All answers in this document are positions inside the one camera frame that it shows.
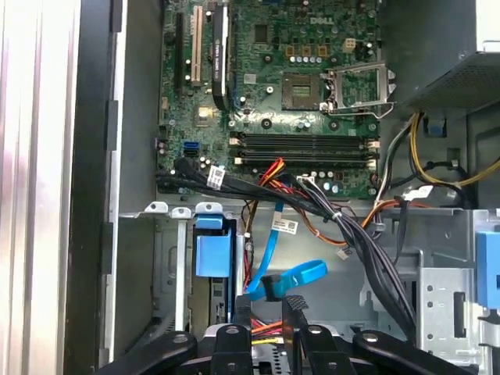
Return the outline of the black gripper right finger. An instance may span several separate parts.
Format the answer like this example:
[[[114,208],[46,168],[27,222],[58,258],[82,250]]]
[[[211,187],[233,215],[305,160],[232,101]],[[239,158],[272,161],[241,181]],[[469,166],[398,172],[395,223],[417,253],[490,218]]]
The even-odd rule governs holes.
[[[301,295],[282,299],[282,333],[292,374],[478,374],[377,330],[361,330],[350,342],[305,318]]]

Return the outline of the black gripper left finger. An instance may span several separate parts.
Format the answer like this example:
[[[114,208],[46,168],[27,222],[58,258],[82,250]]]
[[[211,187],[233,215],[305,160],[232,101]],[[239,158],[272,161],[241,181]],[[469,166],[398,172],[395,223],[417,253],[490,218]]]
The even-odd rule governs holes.
[[[201,341],[172,331],[96,370],[97,374],[251,374],[251,302],[235,301],[231,323],[213,325]]]

